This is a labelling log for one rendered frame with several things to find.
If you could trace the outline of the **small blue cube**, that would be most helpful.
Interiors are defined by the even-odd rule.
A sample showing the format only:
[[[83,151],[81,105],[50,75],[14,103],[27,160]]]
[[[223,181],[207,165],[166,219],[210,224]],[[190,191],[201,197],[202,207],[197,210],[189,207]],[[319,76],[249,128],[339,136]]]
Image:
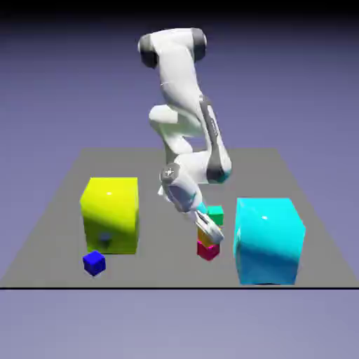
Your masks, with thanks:
[[[83,256],[84,270],[91,276],[96,276],[106,269],[105,256],[98,251],[92,251]]]

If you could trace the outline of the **small red cube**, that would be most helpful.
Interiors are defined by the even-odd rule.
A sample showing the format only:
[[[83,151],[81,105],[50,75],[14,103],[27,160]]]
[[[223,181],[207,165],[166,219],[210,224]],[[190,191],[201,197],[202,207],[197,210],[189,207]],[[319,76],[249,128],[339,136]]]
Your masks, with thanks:
[[[202,242],[197,241],[197,255],[206,261],[213,260],[220,252],[219,244],[206,247]]]

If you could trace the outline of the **large cyan box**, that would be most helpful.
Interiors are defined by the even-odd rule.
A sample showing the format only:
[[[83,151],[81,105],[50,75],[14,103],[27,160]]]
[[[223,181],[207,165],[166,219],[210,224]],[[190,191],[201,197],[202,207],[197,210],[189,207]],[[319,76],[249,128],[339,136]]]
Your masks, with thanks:
[[[305,235],[290,198],[238,198],[233,257],[239,283],[295,284]]]

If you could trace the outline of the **large yellow box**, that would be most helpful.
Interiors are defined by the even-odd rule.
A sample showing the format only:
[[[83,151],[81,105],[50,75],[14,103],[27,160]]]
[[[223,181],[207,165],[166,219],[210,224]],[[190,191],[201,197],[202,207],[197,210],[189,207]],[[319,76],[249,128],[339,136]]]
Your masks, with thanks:
[[[136,177],[91,177],[80,198],[89,252],[133,255],[139,239]]]

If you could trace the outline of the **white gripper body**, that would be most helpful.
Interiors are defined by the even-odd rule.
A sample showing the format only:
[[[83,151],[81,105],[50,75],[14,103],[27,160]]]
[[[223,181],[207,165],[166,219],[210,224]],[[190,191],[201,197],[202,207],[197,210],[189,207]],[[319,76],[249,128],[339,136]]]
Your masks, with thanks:
[[[224,240],[222,230],[207,215],[199,210],[194,212],[196,226],[206,235],[213,243],[221,243]]]

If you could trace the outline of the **small green cube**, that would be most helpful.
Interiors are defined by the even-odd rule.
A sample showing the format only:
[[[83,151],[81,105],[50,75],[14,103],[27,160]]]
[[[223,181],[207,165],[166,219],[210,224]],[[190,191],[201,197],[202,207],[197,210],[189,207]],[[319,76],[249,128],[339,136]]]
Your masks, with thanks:
[[[211,205],[207,207],[208,216],[217,226],[222,226],[224,223],[224,210],[220,205]]]

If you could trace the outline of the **small orange cube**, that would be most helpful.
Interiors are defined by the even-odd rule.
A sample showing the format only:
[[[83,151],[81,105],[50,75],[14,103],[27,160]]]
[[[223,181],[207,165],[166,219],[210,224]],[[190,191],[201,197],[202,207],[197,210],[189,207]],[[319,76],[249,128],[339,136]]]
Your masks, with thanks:
[[[198,234],[198,241],[206,248],[211,248],[216,243],[212,242],[211,238],[200,228],[197,228],[197,234]]]

